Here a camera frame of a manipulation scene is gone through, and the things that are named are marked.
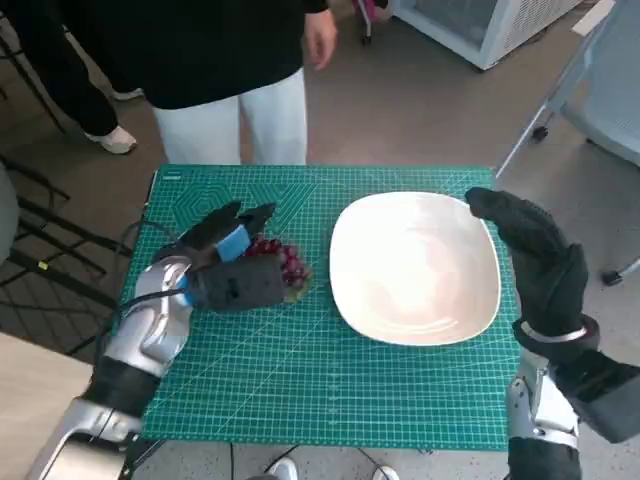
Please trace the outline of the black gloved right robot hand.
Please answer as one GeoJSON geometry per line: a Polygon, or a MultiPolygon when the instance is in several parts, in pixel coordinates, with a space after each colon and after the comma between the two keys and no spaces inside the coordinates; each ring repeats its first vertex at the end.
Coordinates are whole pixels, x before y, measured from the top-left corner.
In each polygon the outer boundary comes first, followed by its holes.
{"type": "Polygon", "coordinates": [[[512,258],[521,319],[546,337],[582,328],[588,270],[583,247],[569,242],[552,216],[505,191],[469,189],[471,213],[492,222],[512,258]]]}

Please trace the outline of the person's hand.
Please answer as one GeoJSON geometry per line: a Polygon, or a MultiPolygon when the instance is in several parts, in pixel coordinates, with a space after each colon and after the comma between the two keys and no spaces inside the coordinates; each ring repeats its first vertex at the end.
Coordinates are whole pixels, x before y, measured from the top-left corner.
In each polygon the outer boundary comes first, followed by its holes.
{"type": "Polygon", "coordinates": [[[316,70],[324,69],[331,61],[337,36],[338,30],[330,9],[305,15],[307,49],[316,70]]]}

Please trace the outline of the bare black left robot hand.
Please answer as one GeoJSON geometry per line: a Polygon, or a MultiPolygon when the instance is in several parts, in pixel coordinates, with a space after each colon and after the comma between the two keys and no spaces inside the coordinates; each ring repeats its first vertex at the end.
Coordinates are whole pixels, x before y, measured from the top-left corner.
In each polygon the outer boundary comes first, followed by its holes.
{"type": "Polygon", "coordinates": [[[186,230],[175,245],[194,261],[232,262],[247,251],[275,210],[275,203],[243,210],[241,201],[231,201],[186,230]]]}

